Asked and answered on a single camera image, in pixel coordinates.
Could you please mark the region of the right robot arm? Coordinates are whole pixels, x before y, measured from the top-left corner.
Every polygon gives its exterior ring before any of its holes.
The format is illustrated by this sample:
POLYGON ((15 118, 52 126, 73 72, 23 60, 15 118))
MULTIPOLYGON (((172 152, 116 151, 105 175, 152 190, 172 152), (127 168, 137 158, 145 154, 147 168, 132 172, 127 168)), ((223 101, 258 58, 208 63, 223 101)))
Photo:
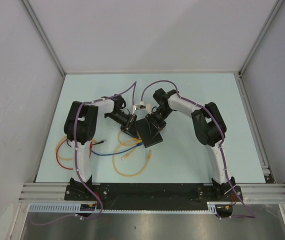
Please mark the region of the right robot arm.
POLYGON ((163 141, 160 132, 166 126, 166 118, 174 111, 191 118, 197 140, 206 147, 211 167, 213 195, 219 201, 231 195, 231 188, 236 185, 235 178, 228 168, 224 153, 224 141, 227 126, 214 102, 205 105, 193 103, 182 96, 177 90, 165 92, 162 88, 153 94, 158 107, 148 113, 144 119, 136 123, 137 132, 143 145, 148 148, 163 141))

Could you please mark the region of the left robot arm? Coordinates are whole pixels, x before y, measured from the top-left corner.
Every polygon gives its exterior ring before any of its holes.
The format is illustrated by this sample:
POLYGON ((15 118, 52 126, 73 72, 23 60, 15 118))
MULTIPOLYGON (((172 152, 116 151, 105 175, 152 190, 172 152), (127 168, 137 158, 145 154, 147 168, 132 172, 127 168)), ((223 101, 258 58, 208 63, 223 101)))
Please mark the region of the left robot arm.
POLYGON ((92 178, 91 163, 86 159, 90 155, 90 143, 95 136, 98 116, 110 118, 120 125, 120 130, 137 139, 139 137, 134 113, 125 113, 127 104, 121 95, 101 98, 92 102, 74 101, 69 109, 64 133, 74 150, 73 180, 79 182, 75 193, 82 200, 89 199, 93 187, 87 182, 92 178))

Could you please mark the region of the yellow ethernet cable printed text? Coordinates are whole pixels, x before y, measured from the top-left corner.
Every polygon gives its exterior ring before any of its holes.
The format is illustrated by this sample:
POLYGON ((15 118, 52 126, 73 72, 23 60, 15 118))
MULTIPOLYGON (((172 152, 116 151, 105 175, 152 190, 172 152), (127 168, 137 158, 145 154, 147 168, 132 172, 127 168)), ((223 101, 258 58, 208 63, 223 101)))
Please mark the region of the yellow ethernet cable printed text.
POLYGON ((55 154, 58 161, 71 161, 72 157, 72 147, 69 140, 67 140, 66 136, 63 136, 59 139, 56 147, 55 147, 55 154))

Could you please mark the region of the black TP-Link network switch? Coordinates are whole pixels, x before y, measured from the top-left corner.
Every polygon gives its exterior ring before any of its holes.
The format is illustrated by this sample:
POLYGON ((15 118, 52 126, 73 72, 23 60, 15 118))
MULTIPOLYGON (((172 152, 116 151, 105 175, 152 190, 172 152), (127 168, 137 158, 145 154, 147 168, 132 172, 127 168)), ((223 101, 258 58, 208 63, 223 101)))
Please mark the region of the black TP-Link network switch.
POLYGON ((161 134, 145 118, 136 122, 136 129, 146 149, 163 142, 161 134))

